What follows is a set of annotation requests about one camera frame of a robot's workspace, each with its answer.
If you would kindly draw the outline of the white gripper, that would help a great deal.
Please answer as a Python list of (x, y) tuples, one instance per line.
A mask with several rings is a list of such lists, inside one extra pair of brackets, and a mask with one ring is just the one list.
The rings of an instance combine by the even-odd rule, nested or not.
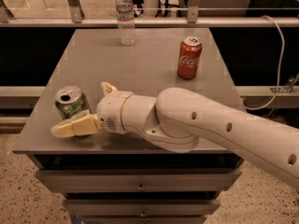
[(102, 127), (110, 133), (125, 134), (121, 112), (126, 100), (133, 93), (118, 91), (116, 87), (107, 82), (102, 82), (101, 87), (105, 97), (97, 104), (97, 116), (89, 110), (80, 111), (70, 119), (64, 119), (52, 126), (51, 134), (59, 138), (84, 136), (98, 133)]

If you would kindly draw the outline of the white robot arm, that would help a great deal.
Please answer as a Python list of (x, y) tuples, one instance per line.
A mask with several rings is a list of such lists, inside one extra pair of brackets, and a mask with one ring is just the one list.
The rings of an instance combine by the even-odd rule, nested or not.
[(184, 153), (204, 138), (228, 149), (294, 189), (299, 189), (299, 130), (253, 116), (182, 88), (158, 96), (136, 95), (102, 84), (93, 114), (83, 110), (51, 128), (60, 138), (135, 133), (153, 145)]

